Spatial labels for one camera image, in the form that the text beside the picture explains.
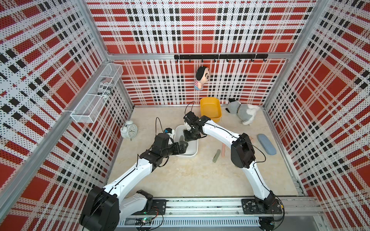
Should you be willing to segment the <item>white storage box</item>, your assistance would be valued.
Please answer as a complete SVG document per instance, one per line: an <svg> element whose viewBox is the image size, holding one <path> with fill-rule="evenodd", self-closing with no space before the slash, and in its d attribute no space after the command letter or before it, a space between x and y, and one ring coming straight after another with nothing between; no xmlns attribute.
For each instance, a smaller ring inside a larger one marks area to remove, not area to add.
<svg viewBox="0 0 370 231"><path fill-rule="evenodd" d="M174 141L175 142L179 141L180 136L182 136L182 135L184 136L184 130L186 130L185 125L177 126L177 128L175 129L175 135L174 135ZM195 141L186 141L186 140L184 140L184 141L188 143L187 151L186 151L185 154L177 155L177 156L182 157L182 158L193 158L193 157L195 157L198 153L198 140L195 140Z"/></svg>

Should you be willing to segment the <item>yellow storage box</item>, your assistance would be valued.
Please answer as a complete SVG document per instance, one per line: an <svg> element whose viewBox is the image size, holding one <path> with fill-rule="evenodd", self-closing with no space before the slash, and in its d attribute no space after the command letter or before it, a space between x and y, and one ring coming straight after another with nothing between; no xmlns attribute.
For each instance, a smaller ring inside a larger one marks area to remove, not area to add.
<svg viewBox="0 0 370 231"><path fill-rule="evenodd" d="M219 99L214 97L205 97L200 100L200 111L202 116L210 118L218 123L222 117L221 104Z"/></svg>

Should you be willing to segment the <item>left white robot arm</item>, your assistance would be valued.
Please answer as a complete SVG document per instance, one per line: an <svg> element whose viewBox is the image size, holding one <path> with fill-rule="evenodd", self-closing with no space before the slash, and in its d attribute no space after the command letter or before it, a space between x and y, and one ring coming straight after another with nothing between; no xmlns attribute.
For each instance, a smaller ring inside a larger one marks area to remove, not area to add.
<svg viewBox="0 0 370 231"><path fill-rule="evenodd" d="M184 154L188 143L175 142L167 133L156 135L153 144L137 157L136 163L119 178L104 187L95 186L86 198L79 223L90 231L113 231L119 221L136 212L150 211L153 196L139 190L127 194L156 168L164 166L163 160Z"/></svg>

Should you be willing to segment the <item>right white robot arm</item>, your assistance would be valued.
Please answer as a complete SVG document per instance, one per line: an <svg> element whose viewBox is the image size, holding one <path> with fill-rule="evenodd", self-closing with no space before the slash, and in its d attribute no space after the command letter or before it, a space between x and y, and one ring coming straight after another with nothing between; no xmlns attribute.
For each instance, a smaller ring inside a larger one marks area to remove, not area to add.
<svg viewBox="0 0 370 231"><path fill-rule="evenodd" d="M184 137L186 141L193 141L211 136L230 148L232 163L246 175L256 204L264 211L284 210L281 200L270 190L258 169L254 145L245 133L237 134L219 126L207 116L198 117L193 112L184 116Z"/></svg>

